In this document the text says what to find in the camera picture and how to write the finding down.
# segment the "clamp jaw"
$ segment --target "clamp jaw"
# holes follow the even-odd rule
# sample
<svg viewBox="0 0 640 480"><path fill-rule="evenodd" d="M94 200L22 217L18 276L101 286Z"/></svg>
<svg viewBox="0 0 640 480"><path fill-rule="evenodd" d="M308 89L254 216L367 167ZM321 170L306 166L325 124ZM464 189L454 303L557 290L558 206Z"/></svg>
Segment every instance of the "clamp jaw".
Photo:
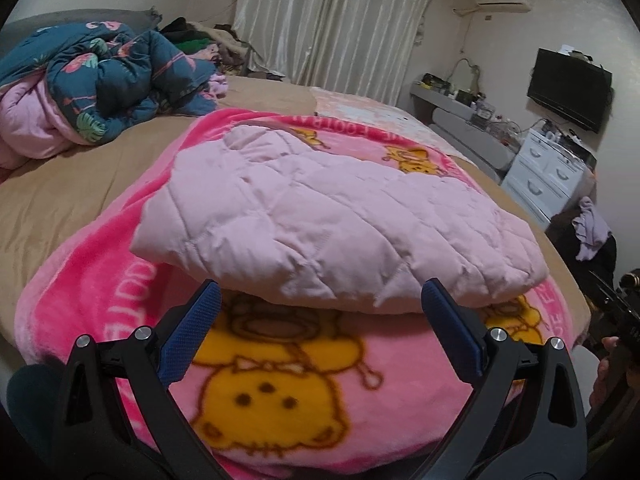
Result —
<svg viewBox="0 0 640 480"><path fill-rule="evenodd" d="M170 309L155 328L128 338L75 342L54 422L54 471L65 480L232 480L191 429L168 392L185 374L222 306L220 288L205 282ZM514 341L487 329L458 306L438 280L422 288L422 309L461 381L473 392L453 426L426 459L373 469L367 480L604 480L635 446L640 409L610 450L586 473L587 428L564 342ZM158 451L141 443L124 412L115 379L129 380ZM506 430L498 416L523 381Z"/></svg>

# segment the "tan bedsheet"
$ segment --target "tan bedsheet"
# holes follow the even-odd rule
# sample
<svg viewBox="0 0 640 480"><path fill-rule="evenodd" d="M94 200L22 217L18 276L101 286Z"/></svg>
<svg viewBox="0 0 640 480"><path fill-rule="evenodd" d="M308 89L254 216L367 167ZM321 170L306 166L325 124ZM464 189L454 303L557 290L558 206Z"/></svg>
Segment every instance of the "tan bedsheet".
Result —
<svg viewBox="0 0 640 480"><path fill-rule="evenodd" d="M307 88L250 78L229 78L221 107L290 115L312 115L316 101ZM76 148L53 159L32 161L0 184L0 333L14 342L18 297L42 262L78 229L93 221L180 136L193 118L162 117L139 124L100 148ZM504 209L524 212L478 168L459 160ZM568 301L574 325L583 330L589 309L566 266L536 226L553 277Z"/></svg>

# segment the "purple cloth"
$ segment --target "purple cloth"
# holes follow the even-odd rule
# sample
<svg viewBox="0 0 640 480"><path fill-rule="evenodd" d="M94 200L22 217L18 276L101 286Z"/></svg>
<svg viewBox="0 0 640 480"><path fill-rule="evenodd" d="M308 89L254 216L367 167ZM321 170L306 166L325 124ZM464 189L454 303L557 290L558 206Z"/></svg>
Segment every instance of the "purple cloth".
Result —
<svg viewBox="0 0 640 480"><path fill-rule="evenodd" d="M588 196L580 199L580 209L582 209L581 215L572 220L575 235L580 240L580 251L575 259L585 262L593 260L609 238L611 229Z"/></svg>
<svg viewBox="0 0 640 480"><path fill-rule="evenodd" d="M222 99L229 90L229 84L226 82L226 76L215 73L209 78L209 93L216 99Z"/></svg>

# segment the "clutter on desk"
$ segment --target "clutter on desk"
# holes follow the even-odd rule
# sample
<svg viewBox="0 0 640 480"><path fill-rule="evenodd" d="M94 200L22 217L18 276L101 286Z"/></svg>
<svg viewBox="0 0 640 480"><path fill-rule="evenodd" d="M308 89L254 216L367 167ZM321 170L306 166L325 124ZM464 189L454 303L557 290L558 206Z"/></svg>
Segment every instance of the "clutter on desk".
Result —
<svg viewBox="0 0 640 480"><path fill-rule="evenodd" d="M474 102L474 98L477 99L470 92L465 92L464 90L458 90L458 92L456 92L456 101L462 103L465 106L470 107Z"/></svg>
<svg viewBox="0 0 640 480"><path fill-rule="evenodd" d="M433 90L434 92L439 92L441 94L447 95L446 92L449 92L450 85L444 79L439 78L436 75L426 73L422 81L420 81L420 85L426 88L427 90Z"/></svg>
<svg viewBox="0 0 640 480"><path fill-rule="evenodd" d="M490 123L487 132L512 152L518 153L524 142L524 135L517 123L498 115Z"/></svg>
<svg viewBox="0 0 640 480"><path fill-rule="evenodd" d="M561 132L556 142L559 146L583 161L591 171L595 170L597 163L595 156L591 153L591 150L587 145L582 142L582 140L580 140L572 130L569 130L568 133Z"/></svg>
<svg viewBox="0 0 640 480"><path fill-rule="evenodd" d="M494 113L495 106L486 102L484 94L479 94L478 101L476 101L476 111L471 117L471 124L484 130L489 125Z"/></svg>

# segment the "desk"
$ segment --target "desk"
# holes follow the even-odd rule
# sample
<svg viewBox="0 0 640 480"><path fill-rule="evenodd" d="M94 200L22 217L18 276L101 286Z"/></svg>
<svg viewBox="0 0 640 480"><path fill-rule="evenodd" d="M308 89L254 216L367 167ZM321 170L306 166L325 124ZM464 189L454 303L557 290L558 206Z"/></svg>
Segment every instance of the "desk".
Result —
<svg viewBox="0 0 640 480"><path fill-rule="evenodd" d="M468 156L494 182L501 183L515 153L468 122L474 113L471 108L419 84L412 86L411 95L420 122Z"/></svg>

